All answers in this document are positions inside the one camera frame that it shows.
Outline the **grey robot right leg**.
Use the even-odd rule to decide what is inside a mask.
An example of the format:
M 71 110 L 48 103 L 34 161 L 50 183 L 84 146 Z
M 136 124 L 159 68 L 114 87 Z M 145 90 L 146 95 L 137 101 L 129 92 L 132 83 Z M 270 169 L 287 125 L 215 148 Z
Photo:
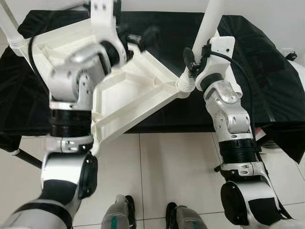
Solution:
M 204 220 L 194 210 L 174 202 L 166 205 L 165 222 L 166 229 L 208 229 Z

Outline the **white round appliance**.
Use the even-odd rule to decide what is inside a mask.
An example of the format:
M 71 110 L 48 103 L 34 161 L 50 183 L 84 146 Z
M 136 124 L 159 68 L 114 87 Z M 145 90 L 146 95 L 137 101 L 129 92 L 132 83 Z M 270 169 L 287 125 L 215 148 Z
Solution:
M 297 71 L 299 80 L 301 81 L 301 86 L 303 91 L 305 91 L 305 68 L 295 61 L 288 61 L 292 65 L 292 67 Z

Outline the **white plastic table top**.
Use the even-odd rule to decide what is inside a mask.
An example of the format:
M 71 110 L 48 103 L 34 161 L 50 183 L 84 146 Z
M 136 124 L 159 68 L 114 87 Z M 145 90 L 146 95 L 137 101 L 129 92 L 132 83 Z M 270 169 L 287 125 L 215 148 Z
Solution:
M 0 101 L 9 101 L 10 108 L 0 109 L 0 132 L 7 135 L 39 135 L 50 133 L 53 110 L 84 111 L 83 126 L 93 141 L 91 152 L 124 134 L 148 116 L 177 98 L 185 98 L 176 87 L 179 77 L 173 74 L 150 52 L 136 52 L 129 44 L 128 61 L 120 68 L 112 66 L 117 55 L 108 42 L 98 43 L 93 36 L 90 19 L 75 22 L 35 37 L 32 48 L 11 48 L 28 66 L 38 72 L 24 71 L 24 80 L 47 93 L 46 119 L 21 120 L 17 107 L 25 107 L 14 85 L 13 94 L 0 92 Z

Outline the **black tablecloth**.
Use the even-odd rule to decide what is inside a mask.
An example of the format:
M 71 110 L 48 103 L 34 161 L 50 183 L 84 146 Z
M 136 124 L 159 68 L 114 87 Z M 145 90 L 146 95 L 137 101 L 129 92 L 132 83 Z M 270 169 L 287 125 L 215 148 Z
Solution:
M 183 49 L 192 46 L 202 13 L 127 11 L 122 23 L 132 33 L 150 26 L 160 29 L 159 48 L 152 55 L 174 74 L 184 70 Z M 240 15 L 224 15 L 222 36 L 235 37 L 233 59 L 253 80 L 244 86 L 245 108 L 254 106 L 253 120 L 293 160 L 305 150 L 305 90 L 297 70 L 265 33 Z M 40 136 L 49 131 L 48 90 L 26 59 L 11 48 L 0 57 L 0 135 Z M 202 93 L 177 99 L 129 130 L 130 133 L 193 133 L 213 131 Z

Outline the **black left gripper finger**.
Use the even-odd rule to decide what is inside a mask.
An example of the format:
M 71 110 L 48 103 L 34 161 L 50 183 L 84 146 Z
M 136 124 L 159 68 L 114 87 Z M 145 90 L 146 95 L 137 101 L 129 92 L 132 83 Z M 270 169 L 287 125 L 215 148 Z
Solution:
M 140 49 L 156 48 L 159 43 L 160 30 L 156 26 L 150 26 L 140 36 Z

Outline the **white plastic table leg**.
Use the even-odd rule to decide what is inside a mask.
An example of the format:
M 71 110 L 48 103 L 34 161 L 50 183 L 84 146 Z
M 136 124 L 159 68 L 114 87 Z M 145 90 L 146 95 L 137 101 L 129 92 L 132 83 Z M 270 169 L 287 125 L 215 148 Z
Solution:
M 225 13 L 225 8 L 225 0 L 209 0 L 192 47 L 196 63 L 200 63 L 202 47 L 207 43 L 208 39 L 215 35 L 222 15 Z M 195 89 L 194 79 L 189 77 L 189 70 L 187 68 L 185 68 L 183 74 L 181 74 L 176 82 L 176 87 L 183 93 L 190 93 Z
M 10 19 L 9 14 L 5 11 L 4 7 L 0 4 L 0 28 L 6 35 L 7 41 L 11 48 L 18 48 L 25 44 L 23 36 L 18 32 L 17 27 Z

